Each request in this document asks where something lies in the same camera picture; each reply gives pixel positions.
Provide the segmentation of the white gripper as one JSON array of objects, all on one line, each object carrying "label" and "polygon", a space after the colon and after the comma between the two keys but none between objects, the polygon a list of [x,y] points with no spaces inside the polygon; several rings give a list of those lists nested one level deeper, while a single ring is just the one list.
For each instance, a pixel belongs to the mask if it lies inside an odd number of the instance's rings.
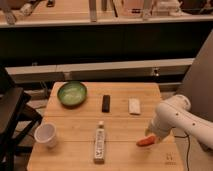
[{"label": "white gripper", "polygon": [[171,129],[172,127],[170,125],[152,119],[145,130],[145,135],[154,135],[155,142],[160,143],[170,134]]}]

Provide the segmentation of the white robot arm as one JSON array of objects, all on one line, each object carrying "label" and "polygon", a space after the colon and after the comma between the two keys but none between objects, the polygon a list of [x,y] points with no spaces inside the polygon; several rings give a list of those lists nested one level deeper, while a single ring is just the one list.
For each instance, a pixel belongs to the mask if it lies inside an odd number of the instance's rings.
[{"label": "white robot arm", "polygon": [[213,149],[213,122],[190,113],[190,108],[190,100],[181,94],[159,102],[145,135],[154,134],[162,141],[170,134],[171,129],[176,127]]}]

